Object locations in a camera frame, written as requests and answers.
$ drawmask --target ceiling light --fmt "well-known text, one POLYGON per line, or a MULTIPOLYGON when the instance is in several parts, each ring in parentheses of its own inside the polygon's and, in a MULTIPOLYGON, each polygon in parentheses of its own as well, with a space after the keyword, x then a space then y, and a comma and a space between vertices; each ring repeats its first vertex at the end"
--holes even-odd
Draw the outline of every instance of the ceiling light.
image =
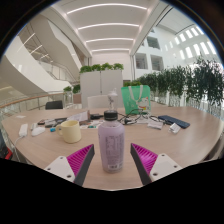
POLYGON ((33 50, 30 54, 32 54, 34 51, 36 51, 37 49, 39 49, 40 47, 42 47, 42 45, 40 45, 39 47, 37 47, 35 50, 33 50))
POLYGON ((92 51, 129 51, 127 48, 110 48, 110 49, 99 49, 99 50, 92 50, 92 51))
POLYGON ((86 43, 93 42, 93 41, 101 41, 101 40, 134 40, 134 39, 130 39, 130 38, 105 38, 105 39, 87 40, 86 43))
POLYGON ((83 26, 83 27, 78 28, 78 30, 82 30, 82 29, 86 29, 86 28, 94 27, 94 26, 112 26, 112 25, 116 25, 116 26, 139 26, 139 25, 129 24, 129 23, 103 23, 103 24, 95 24, 95 25, 91 25, 91 26, 83 26))
POLYGON ((78 8, 72 11, 67 12, 67 14, 70 14, 72 12, 76 12, 82 9, 88 9, 88 8, 93 8, 93 7, 98 7, 98 6, 129 6, 129 7, 135 7, 135 8, 139 8, 139 9, 144 9, 146 10, 147 8, 141 7, 141 6, 137 6, 137 5, 128 5, 128 4, 117 4, 117 3, 109 3, 109 4, 98 4, 98 5, 89 5, 86 7, 82 7, 82 8, 78 8))

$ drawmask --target white ceiling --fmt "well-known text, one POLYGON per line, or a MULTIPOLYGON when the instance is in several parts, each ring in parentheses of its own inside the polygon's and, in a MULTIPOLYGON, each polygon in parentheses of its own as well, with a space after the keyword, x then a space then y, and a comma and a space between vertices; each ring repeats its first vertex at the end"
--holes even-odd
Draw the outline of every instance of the white ceiling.
MULTIPOLYGON (((64 0, 59 1, 55 5, 60 7, 66 14, 69 11, 86 7, 89 5, 105 3, 136 5, 140 7, 145 7, 147 8, 147 10, 152 10, 152 7, 154 7, 155 2, 158 2, 158 0, 64 0)), ((148 15, 147 10, 128 6, 100 6, 79 10, 67 14, 66 16, 67 18, 69 18, 70 21, 72 21, 74 25, 73 28, 76 30, 78 30, 78 28, 80 27, 104 23, 128 23, 143 26, 145 18, 148 15)), ((111 25, 90 27, 78 30, 78 33, 85 44, 85 42, 88 40, 104 38, 131 38, 135 40, 139 34, 139 30, 140 27, 111 25)), ((89 42, 86 43, 86 46, 88 46, 90 51, 111 48, 125 48, 131 50, 133 43, 133 40, 104 40, 89 42)))
POLYGON ((193 24, 195 24, 193 20, 175 8, 172 8, 159 23, 163 28, 168 28, 175 34, 193 24))

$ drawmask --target plastic bottle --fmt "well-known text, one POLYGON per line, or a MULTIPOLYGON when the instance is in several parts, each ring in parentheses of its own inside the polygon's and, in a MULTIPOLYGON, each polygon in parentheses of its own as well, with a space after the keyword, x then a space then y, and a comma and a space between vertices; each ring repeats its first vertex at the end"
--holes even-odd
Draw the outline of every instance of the plastic bottle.
POLYGON ((124 126, 117 116, 115 110, 105 111, 105 122, 98 128, 102 165, 109 173, 119 172, 124 161, 124 126))
POLYGON ((108 100, 109 100, 109 110, 117 110, 118 95, 116 92, 116 88, 114 88, 112 91, 109 92, 108 100))

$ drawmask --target cup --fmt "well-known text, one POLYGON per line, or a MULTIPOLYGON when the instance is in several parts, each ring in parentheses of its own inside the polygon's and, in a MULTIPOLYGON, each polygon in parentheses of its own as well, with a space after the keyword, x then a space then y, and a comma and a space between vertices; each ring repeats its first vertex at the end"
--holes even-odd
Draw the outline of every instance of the cup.
POLYGON ((58 135, 62 136, 67 143, 75 143, 81 139, 81 131, 78 121, 64 121, 56 126, 56 132, 58 135))

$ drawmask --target table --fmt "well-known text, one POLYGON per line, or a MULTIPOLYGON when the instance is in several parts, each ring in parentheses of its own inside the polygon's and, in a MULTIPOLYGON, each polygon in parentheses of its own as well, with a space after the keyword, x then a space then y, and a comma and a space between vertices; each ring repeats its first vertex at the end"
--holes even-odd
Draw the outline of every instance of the table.
MULTIPOLYGON (((91 109, 90 113, 100 113, 106 109, 91 109)), ((35 110, 25 111, 2 121, 10 140, 14 143, 19 137, 21 124, 28 127, 42 119, 62 118, 85 111, 85 109, 35 110)), ((124 108, 118 112, 125 114, 124 108)), ((135 143, 156 154, 166 153, 181 167, 203 161, 218 142, 223 130, 223 122, 218 118, 192 107, 167 107, 152 104, 152 115, 169 115, 191 125, 181 129, 178 134, 168 132, 169 126, 162 130, 148 128, 146 124, 125 126, 124 167, 121 172, 109 174, 101 165, 97 129, 81 129, 82 139, 74 144, 65 143, 56 132, 47 129, 41 135, 31 136, 30 129, 25 138, 17 142, 18 151, 33 165, 44 169, 58 156, 68 156, 87 145, 94 144, 95 155, 89 166, 83 187, 103 190, 132 189, 142 186, 136 165, 130 154, 130 144, 135 143)))

